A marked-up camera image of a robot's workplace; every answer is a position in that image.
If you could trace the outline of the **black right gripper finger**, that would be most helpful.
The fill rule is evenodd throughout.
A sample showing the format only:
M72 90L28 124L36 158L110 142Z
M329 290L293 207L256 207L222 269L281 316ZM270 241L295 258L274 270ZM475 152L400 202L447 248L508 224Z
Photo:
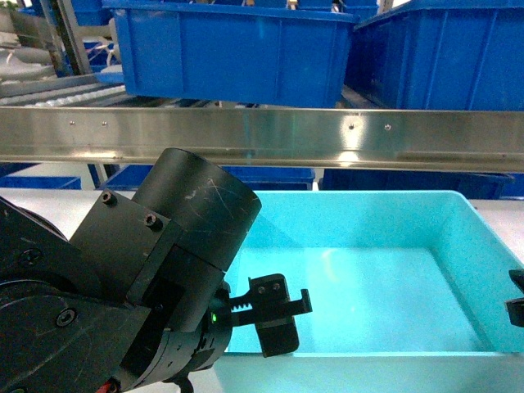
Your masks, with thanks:
M511 281L515 286L523 292L523 270L512 269L508 271ZM513 326L523 325L523 298L507 300L505 302L506 310L508 312L509 321Z

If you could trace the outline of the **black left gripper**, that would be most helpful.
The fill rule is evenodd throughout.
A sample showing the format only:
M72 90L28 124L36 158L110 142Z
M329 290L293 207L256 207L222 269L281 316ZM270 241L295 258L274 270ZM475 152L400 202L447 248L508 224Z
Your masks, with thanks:
M153 383L173 383L191 389L189 374L213 366L224 353L233 328L255 325L265 358L296 351L300 339L294 319L313 311L309 291L291 300L281 273L249 278L249 289L229 299L230 286L219 284L196 330L180 332L166 319L167 309L147 318L118 369L120 389L138 389Z

